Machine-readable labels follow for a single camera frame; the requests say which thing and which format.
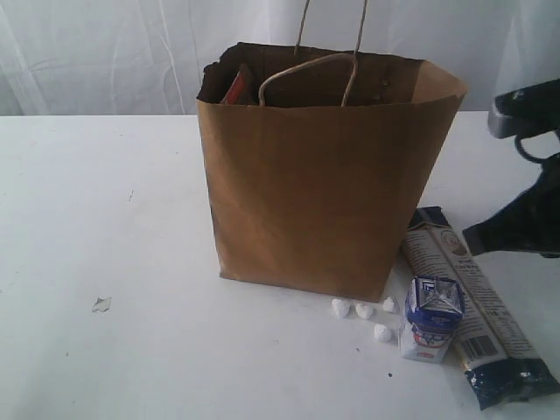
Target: white marshmallow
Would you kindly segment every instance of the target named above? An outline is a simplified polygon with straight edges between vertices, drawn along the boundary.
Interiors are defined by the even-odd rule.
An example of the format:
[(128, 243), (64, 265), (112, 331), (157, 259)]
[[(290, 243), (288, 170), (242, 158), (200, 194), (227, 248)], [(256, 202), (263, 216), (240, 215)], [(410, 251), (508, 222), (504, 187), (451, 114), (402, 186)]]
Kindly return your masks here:
[(356, 304), (356, 313), (362, 319), (370, 319), (375, 309), (371, 304)]
[(395, 298), (392, 296), (388, 296), (384, 301), (383, 301), (383, 310), (385, 312), (390, 312), (390, 313), (397, 313), (399, 310), (398, 305), (396, 304)]
[(393, 332), (388, 326), (384, 324), (375, 324), (374, 337), (377, 341), (380, 341), (381, 343), (387, 343), (391, 341), (391, 337), (393, 337)]
[(333, 299), (332, 311), (334, 312), (334, 315), (336, 315), (336, 318), (343, 319), (348, 315), (348, 312), (350, 311), (350, 302), (342, 299)]

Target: white curtain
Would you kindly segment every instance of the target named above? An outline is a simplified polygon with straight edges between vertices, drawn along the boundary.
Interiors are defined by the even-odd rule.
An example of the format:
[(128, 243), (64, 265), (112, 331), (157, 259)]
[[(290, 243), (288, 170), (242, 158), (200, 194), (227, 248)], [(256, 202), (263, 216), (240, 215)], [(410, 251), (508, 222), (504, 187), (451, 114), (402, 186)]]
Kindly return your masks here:
[[(293, 45), (305, 0), (0, 0), (0, 115), (192, 114), (238, 41)], [(303, 45), (353, 49), (362, 0), (311, 0)], [(559, 0), (369, 0), (361, 50), (432, 60), (464, 109), (560, 77)]]

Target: brown paper bag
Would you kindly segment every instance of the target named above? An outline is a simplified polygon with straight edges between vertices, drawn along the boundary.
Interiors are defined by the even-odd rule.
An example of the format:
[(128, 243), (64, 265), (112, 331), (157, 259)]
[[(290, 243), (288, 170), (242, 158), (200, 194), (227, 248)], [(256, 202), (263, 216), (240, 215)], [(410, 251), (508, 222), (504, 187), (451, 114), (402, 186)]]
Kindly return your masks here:
[(428, 61), (357, 53), (353, 85), (348, 62), (331, 61), (267, 83), (266, 106), (220, 104), (242, 63), (260, 86), (334, 53), (240, 43), (206, 67), (199, 126), (220, 274), (376, 301), (466, 87)]

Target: white table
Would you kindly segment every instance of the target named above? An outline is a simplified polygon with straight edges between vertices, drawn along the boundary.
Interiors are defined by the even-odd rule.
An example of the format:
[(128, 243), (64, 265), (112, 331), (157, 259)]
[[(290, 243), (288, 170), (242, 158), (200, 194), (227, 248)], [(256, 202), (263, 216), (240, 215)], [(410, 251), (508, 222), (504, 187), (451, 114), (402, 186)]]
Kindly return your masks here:
[[(462, 113), (420, 204), (442, 206), (459, 231), (538, 171), (490, 137), (485, 113)], [(560, 377), (560, 262), (477, 261)], [(330, 316), (330, 297), (220, 279), (195, 116), (0, 118), (0, 290), (6, 420), (560, 412), (555, 395), (480, 414), (453, 355), (403, 360), (373, 341), (372, 322)], [(92, 313), (106, 297), (110, 310)]]

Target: white backdrop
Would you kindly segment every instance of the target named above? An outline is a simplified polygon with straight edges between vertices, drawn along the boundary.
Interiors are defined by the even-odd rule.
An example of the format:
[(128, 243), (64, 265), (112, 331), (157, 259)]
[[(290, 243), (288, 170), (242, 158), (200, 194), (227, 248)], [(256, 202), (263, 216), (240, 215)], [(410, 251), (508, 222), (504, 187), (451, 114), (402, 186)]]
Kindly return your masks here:
[[(352, 49), (362, 0), (311, 0), (303, 45)], [(305, 0), (0, 0), (0, 115), (195, 113), (238, 41), (293, 44)], [(429, 59), (463, 109), (560, 77), (559, 0), (369, 0), (361, 50)]]

